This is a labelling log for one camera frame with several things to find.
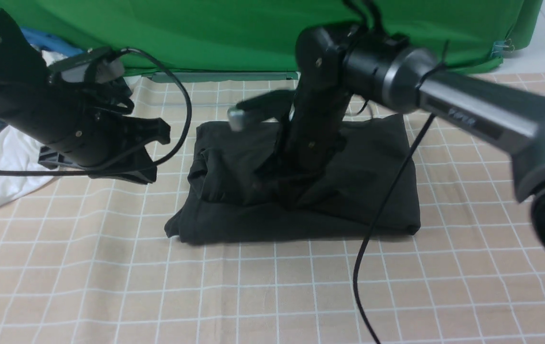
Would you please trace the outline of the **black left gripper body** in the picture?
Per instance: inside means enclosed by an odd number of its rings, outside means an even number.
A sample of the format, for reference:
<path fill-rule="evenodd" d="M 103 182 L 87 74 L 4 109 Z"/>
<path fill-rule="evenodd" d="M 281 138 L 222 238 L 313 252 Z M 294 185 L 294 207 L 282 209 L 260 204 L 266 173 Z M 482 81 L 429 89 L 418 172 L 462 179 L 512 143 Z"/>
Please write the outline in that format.
<path fill-rule="evenodd" d="M 43 148 L 37 154 L 41 165 L 49 169 L 75 168 L 78 175 L 93 179 L 120 179 L 137 184 L 156 181 L 157 166 L 145 146 L 153 141 L 169 144 L 171 128 L 162 119 L 133 118 L 134 104 L 128 88 L 113 85 L 120 79 L 104 84 L 68 83 L 50 71 L 51 85 L 80 96 L 85 118 L 65 150 L 42 143 Z"/>

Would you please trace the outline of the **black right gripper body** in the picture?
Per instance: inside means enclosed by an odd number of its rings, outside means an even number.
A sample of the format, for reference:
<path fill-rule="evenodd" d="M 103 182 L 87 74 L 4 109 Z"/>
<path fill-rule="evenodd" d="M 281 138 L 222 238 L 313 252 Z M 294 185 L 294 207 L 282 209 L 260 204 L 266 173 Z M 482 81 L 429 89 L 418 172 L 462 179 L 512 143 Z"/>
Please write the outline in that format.
<path fill-rule="evenodd" d="M 342 148 L 340 126 L 349 105 L 349 92 L 342 87 L 299 86 L 294 91 L 292 110 L 279 122 L 272 153 L 255 170 L 258 183 L 288 209 L 299 205 Z"/>

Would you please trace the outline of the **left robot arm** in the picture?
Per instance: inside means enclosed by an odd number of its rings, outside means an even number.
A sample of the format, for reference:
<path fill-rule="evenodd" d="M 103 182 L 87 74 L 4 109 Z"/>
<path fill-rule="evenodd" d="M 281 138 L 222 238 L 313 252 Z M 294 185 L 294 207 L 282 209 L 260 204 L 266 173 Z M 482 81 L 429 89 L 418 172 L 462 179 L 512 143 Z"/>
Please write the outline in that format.
<path fill-rule="evenodd" d="M 90 178 L 156 181 L 146 144 L 169 144 L 171 128 L 132 116 L 121 55 L 103 46 L 47 65 L 0 9 L 0 120 L 42 144 L 34 163 L 43 172 L 65 167 Z"/>

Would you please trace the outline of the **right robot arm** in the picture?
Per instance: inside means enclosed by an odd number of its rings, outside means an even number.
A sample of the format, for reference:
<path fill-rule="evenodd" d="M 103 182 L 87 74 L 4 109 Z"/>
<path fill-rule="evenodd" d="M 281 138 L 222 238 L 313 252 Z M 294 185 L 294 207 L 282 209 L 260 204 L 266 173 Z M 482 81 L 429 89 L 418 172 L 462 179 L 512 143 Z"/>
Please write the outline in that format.
<path fill-rule="evenodd" d="M 407 36 L 354 21 L 304 29 L 295 56 L 296 91 L 272 91 L 228 111 L 233 130 L 270 118 L 283 123 L 274 179 L 320 174 L 353 95 L 402 115 L 421 109 L 509 155 L 515 198 L 533 198 L 531 222 L 545 247 L 545 96 L 447 71 Z"/>

